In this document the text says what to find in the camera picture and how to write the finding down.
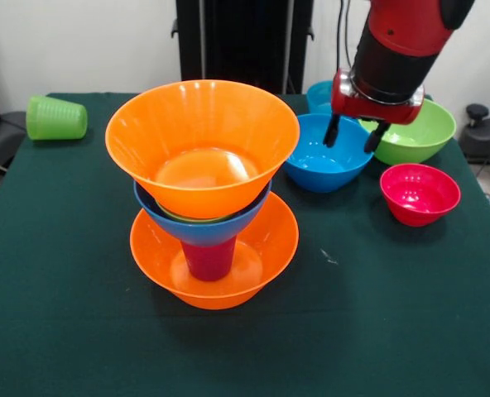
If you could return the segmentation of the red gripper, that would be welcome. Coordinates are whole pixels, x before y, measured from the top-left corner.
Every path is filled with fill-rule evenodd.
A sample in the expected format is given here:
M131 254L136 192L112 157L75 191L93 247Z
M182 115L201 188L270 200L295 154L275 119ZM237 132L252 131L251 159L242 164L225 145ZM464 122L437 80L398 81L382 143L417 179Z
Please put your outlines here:
M323 143L331 148L339 134L340 116L378 121L370 133L365 153L373 153L390 128L390 124L407 125L420 113L425 100L425 88L421 85L404 103L383 103L360 93L351 80L349 69L339 69L334 76L331 95L332 117L324 135Z

